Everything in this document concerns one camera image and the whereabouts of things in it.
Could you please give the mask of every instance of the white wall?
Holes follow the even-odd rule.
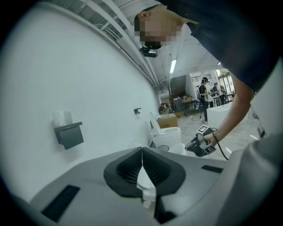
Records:
[[[214,83],[219,83],[215,70],[195,72],[191,74],[191,77],[196,77],[196,76],[205,77],[205,75],[208,75],[208,74],[210,74],[211,76],[211,79],[209,79],[208,81],[210,82],[210,87],[212,88]],[[194,84],[194,87],[196,88],[197,86],[200,85],[200,82],[194,82],[193,84]]]
[[[169,104],[170,103],[169,97],[162,98],[161,103],[168,103]]]
[[[186,75],[186,94],[192,96],[194,100],[197,99],[195,87],[190,75]]]
[[[30,11],[6,44],[0,68],[1,173],[27,201],[82,161],[126,149],[132,140],[151,142],[156,92],[115,47],[69,18]],[[57,110],[83,122],[84,143],[67,151],[58,144]]]

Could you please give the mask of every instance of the person standing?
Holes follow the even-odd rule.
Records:
[[[199,86],[196,87],[195,92],[196,92],[196,98],[200,100]]]
[[[225,104],[225,102],[224,102],[225,97],[224,97],[224,94],[221,91],[220,85],[218,85],[217,83],[214,83],[214,86],[216,87],[217,94],[219,95],[219,98],[221,100],[221,105],[224,105]]]
[[[206,84],[208,82],[207,77],[203,77],[202,83],[199,86],[199,93],[200,93],[200,101],[203,105],[203,111],[204,111],[204,123],[207,123],[207,108],[208,108],[208,92],[206,88]]]
[[[209,108],[213,108],[213,98],[211,96],[211,90],[210,90],[210,85],[209,85],[209,82],[205,84],[205,87],[207,89],[207,92],[208,92],[208,96],[207,96],[207,99],[208,99],[208,102],[209,102]]]

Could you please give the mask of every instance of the white toilet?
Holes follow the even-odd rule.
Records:
[[[179,127],[160,129],[160,126],[152,112],[150,112],[150,121],[153,126],[151,137],[156,148],[161,145],[167,145],[171,148],[175,144],[181,143],[181,129]]]

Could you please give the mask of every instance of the black rubber pad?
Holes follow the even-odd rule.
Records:
[[[41,213],[57,222],[79,190],[78,187],[68,185]]]
[[[223,168],[218,168],[218,167],[215,167],[215,166],[208,166],[208,165],[204,165],[202,167],[202,169],[208,170],[208,171],[211,171],[211,172],[215,172],[215,173],[222,173],[222,171],[223,171]]]

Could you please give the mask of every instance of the cable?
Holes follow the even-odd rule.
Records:
[[[138,142],[138,143],[140,143],[143,147],[145,147],[145,145],[144,145],[141,141],[132,140],[132,141],[129,143],[128,148],[129,148],[129,146],[130,146],[130,144],[131,144],[132,142]]]
[[[220,144],[219,144],[219,142],[218,142],[216,136],[214,135],[214,132],[217,131],[217,128],[211,128],[211,129],[215,129],[215,130],[212,131],[212,135],[213,135],[214,139],[216,140],[216,142],[217,142],[217,144],[218,144],[218,147],[219,147],[219,149],[220,149],[222,155],[224,156],[224,158],[225,158],[226,160],[228,160],[228,158],[224,155],[224,153],[223,153],[223,151],[222,151],[222,148],[220,147]]]
[[[187,112],[186,112],[186,110],[185,110],[185,108],[184,108],[184,106],[182,106],[183,107],[183,110],[184,110],[184,112],[185,112],[185,114],[186,115],[189,115],[189,117],[191,118],[191,120],[192,121],[199,121],[200,119],[201,119],[201,117],[202,117],[202,112],[200,112],[200,116],[199,116],[199,119],[197,119],[197,120],[193,120],[193,116],[192,115],[190,115],[190,114],[188,114]]]

